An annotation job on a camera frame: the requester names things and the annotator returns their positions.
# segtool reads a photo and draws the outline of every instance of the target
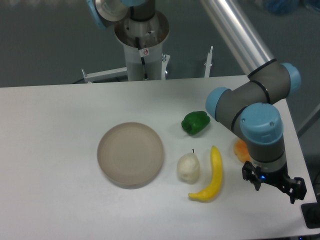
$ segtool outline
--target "black cable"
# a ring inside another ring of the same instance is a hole
[[[93,81],[93,84],[104,84],[104,83],[114,83],[114,82],[120,82],[119,78],[115,77],[115,80],[112,80],[112,78],[103,79],[103,80],[97,80]]]
[[[130,7],[130,16],[133,16],[135,14],[135,9],[133,6]]]
[[[84,81],[84,80],[85,80],[84,78],[81,78],[80,80],[75,81],[75,82],[73,82],[72,84],[77,84],[77,83],[80,83],[81,81]]]
[[[135,43],[136,43],[136,46],[138,47],[138,50],[140,51],[142,48],[141,48],[141,45],[139,42],[139,37],[135,37]],[[141,63],[143,66],[143,71],[144,71],[144,79],[148,80],[149,78],[148,78],[148,73],[147,73],[147,69],[146,69],[146,62],[145,62],[145,58],[143,56],[141,57]]]
[[[319,175],[320,175],[320,171],[315,175],[315,178],[314,178],[313,183],[312,183],[313,186],[316,184],[316,180],[319,177]]]

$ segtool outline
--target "gray floor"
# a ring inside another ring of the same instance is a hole
[[[300,90],[287,99],[297,128],[320,103],[320,14],[301,5],[292,14],[274,16],[252,0],[240,5],[275,57],[301,73]],[[243,74],[198,0],[158,0],[157,9],[170,23],[163,47],[171,55],[170,79],[202,77],[210,46],[212,77]],[[82,78],[81,68],[94,73],[124,66],[113,28],[99,30],[86,1],[0,1],[0,87],[70,84]],[[320,120],[300,138],[311,178],[320,170],[319,136]]]

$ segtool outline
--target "plate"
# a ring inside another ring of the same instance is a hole
[[[159,172],[164,161],[164,147],[152,128],[126,122],[103,136],[97,159],[105,175],[120,187],[139,188]]]

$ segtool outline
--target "white table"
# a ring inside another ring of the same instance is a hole
[[[0,239],[148,240],[262,239],[318,234],[308,229],[300,205],[316,201],[285,100],[276,104],[284,122],[290,177],[305,179],[303,201],[242,179],[233,154],[237,139],[214,119],[188,136],[181,121],[205,110],[216,87],[234,89],[245,76],[30,86],[0,89]],[[101,171],[102,136],[124,122],[154,129],[164,144],[158,176],[139,189],[112,184]],[[211,179],[209,153],[222,155],[224,179],[209,203],[188,199]],[[195,149],[201,165],[196,184],[176,176],[178,159]]]

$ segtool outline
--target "banana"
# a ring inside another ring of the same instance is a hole
[[[192,200],[206,202],[212,199],[219,192],[222,185],[223,167],[221,154],[216,146],[212,146],[210,153],[212,179],[210,184],[198,193],[189,193]]]

